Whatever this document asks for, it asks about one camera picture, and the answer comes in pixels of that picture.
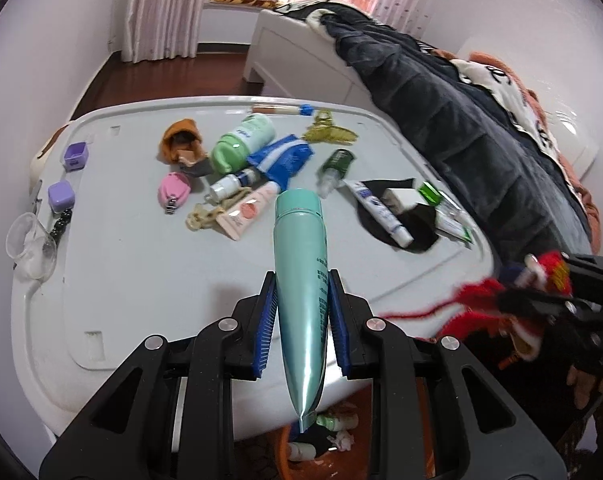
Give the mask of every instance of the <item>white wall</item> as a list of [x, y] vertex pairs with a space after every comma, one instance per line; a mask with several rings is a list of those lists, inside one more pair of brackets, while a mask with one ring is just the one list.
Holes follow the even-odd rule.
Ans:
[[9, 0], [0, 13], [0, 432], [34, 472], [50, 444], [13, 366], [4, 240], [26, 208], [30, 159], [109, 56], [112, 12], [113, 0]]
[[424, 0], [412, 32], [460, 54], [501, 57], [549, 111], [574, 111], [600, 151], [584, 179], [603, 230], [603, 5], [599, 0]]
[[202, 12], [199, 42], [250, 44], [258, 14], [259, 9], [208, 5]]

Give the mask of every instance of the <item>white tube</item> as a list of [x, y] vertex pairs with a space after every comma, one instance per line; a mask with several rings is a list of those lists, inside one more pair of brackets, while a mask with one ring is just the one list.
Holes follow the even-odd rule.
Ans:
[[402, 248], [406, 248], [410, 245], [414, 238], [401, 222], [397, 220], [397, 217], [393, 215], [390, 209], [388, 209], [370, 189], [361, 182], [345, 180], [344, 183], [376, 222], [397, 242], [397, 245]]

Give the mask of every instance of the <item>white bed frame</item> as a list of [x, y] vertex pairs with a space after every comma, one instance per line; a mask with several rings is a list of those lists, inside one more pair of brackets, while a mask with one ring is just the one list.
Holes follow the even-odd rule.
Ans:
[[[325, 101], [363, 108], [381, 115], [357, 72], [335, 53], [332, 43], [305, 22], [262, 10], [244, 69], [248, 82], [264, 83], [265, 95]], [[564, 116], [548, 114], [550, 131], [562, 154], [581, 178], [595, 160], [598, 147], [578, 128], [566, 128]]]

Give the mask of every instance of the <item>red object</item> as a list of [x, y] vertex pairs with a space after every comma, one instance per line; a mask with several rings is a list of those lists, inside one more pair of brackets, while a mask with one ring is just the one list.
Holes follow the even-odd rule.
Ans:
[[[558, 251], [552, 251], [543, 254], [537, 261], [547, 277], [545, 291], [549, 294], [571, 296], [570, 273], [561, 254]], [[434, 316], [451, 304], [462, 304], [465, 307], [464, 311], [453, 316], [437, 333], [436, 339], [451, 335], [463, 341], [470, 334], [479, 330], [487, 330], [491, 335], [506, 332], [530, 346], [532, 351], [523, 352], [521, 356], [524, 359], [533, 359], [541, 347], [543, 325], [499, 312], [496, 299], [497, 295], [504, 290], [505, 286], [498, 280], [487, 278], [481, 283], [462, 286], [450, 300], [438, 303], [424, 312], [389, 313], [380, 317], [388, 320], [424, 319]]]

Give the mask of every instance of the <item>brown sock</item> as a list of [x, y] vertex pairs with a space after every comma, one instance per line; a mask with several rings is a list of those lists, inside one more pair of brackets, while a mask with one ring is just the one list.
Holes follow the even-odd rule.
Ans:
[[177, 163], [180, 159], [194, 164], [206, 158], [206, 152], [202, 147], [202, 136], [197, 130], [195, 121], [182, 119], [171, 124], [160, 142], [160, 153], [169, 164]]

